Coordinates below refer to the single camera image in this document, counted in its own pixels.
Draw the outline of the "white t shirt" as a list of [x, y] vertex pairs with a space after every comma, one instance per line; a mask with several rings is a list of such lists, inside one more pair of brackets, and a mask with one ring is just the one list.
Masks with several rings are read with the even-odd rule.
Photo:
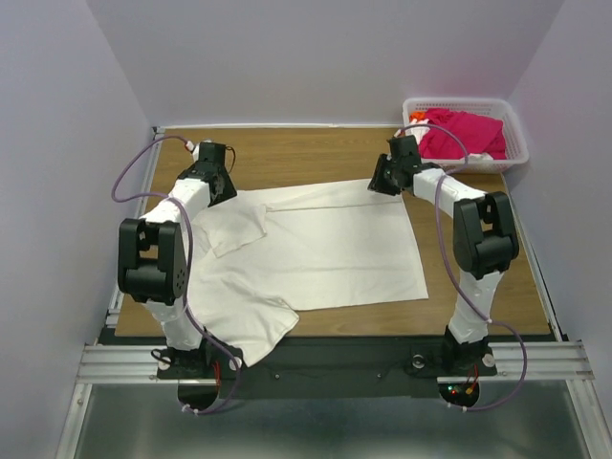
[[255, 364], [302, 311], [428, 296], [404, 201], [367, 181], [242, 191], [192, 221], [192, 314]]

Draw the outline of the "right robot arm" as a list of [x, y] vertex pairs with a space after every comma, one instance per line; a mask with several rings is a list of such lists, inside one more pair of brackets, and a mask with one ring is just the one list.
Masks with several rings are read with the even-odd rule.
[[503, 274], [519, 253], [514, 216], [507, 194], [485, 192], [452, 178], [434, 163], [424, 163], [413, 136], [392, 138], [389, 153], [377, 160], [370, 191], [396, 196], [406, 191], [434, 205], [452, 220], [452, 254], [460, 275], [451, 274], [457, 291], [445, 330], [440, 362], [461, 373], [489, 353], [491, 309]]

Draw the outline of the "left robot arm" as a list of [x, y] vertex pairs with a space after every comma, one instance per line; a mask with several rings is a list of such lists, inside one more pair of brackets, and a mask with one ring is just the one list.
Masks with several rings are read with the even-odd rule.
[[233, 148], [211, 141], [195, 144], [180, 136], [175, 139], [183, 143], [193, 163], [179, 174], [169, 192], [121, 198], [119, 186], [112, 187], [116, 203], [161, 199], [145, 215], [120, 224], [118, 286], [144, 304], [161, 324], [167, 346], [182, 351], [179, 363], [190, 376], [204, 376], [212, 367], [213, 355], [203, 342], [224, 353], [238, 371], [239, 360], [195, 318], [187, 300], [194, 251], [191, 220], [203, 209], [237, 196], [226, 167], [226, 154]]

